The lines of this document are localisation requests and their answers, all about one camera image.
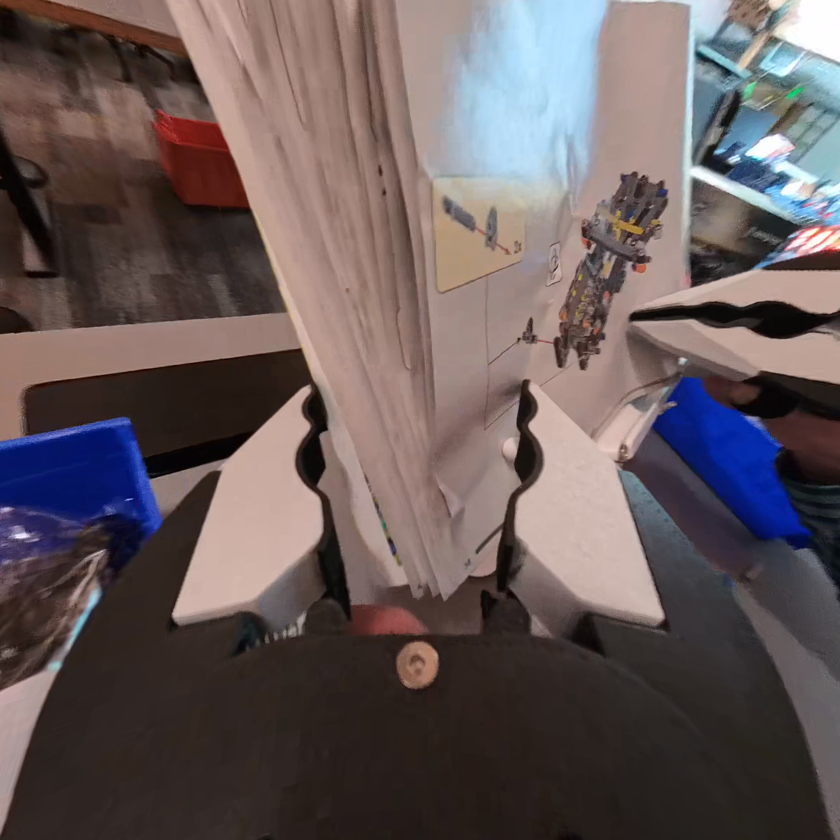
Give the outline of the person's right hand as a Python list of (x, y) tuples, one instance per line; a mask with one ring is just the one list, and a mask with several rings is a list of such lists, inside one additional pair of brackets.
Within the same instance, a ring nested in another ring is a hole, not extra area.
[[(761, 390), (756, 385), (730, 381), (711, 375), (702, 378), (705, 390), (718, 403), (747, 413)], [(838, 469), (839, 422), (795, 408), (783, 417), (762, 420), (774, 440), (802, 463), (808, 461), (823, 469)]]

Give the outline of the bag of dark lego pieces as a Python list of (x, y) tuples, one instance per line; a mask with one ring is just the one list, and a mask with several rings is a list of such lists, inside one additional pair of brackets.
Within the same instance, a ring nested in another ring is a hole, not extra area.
[(118, 508), (79, 521), (2, 506), (2, 690), (62, 666), (92, 610), (144, 540), (141, 522)]

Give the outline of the red plastic crate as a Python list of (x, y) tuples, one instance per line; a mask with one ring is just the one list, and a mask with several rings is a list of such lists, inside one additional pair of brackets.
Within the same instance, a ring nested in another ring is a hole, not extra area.
[(161, 168), (185, 205), (249, 210), (237, 165), (216, 122), (157, 110), (151, 126)]

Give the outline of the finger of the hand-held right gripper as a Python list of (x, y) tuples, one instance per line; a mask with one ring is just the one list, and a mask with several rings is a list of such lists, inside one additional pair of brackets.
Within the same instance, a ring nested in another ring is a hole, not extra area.
[(632, 322), (630, 328), (659, 350), (730, 380), (772, 374), (839, 384), (839, 340), (828, 332), (772, 339), (743, 327), (712, 328), (696, 320)]
[(651, 301), (635, 310), (630, 321), (818, 329), (837, 321), (838, 313), (838, 271), (754, 269)]

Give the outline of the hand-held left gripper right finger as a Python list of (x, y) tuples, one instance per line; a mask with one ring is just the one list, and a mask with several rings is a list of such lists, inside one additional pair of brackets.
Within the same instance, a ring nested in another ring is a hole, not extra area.
[(497, 590), (546, 631), (589, 615), (658, 628), (655, 578), (620, 469), (536, 384), (526, 380), (511, 493), (497, 547)]

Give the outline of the lego instruction booklet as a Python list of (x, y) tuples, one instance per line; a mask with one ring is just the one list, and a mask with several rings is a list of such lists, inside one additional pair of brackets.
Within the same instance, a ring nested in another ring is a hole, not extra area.
[(521, 383), (591, 437), (676, 367), (628, 320), (688, 285), (693, 10), (169, 6), (406, 578), (447, 598)]

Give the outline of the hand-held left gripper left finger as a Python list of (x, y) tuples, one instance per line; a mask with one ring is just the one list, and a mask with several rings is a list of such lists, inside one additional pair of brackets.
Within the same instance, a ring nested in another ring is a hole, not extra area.
[(350, 593), (320, 437), (328, 428), (308, 385), (230, 456), (217, 476), (182, 588), (179, 625), (236, 613), (290, 625), (321, 599), (350, 617)]

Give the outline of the black chair base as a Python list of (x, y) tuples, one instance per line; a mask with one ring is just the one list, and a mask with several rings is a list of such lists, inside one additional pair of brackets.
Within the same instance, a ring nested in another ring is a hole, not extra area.
[(27, 277), (55, 278), (60, 275), (46, 194), (48, 185), (47, 172), (34, 161), (13, 152), (2, 130), (1, 188), (19, 219), (22, 264)]

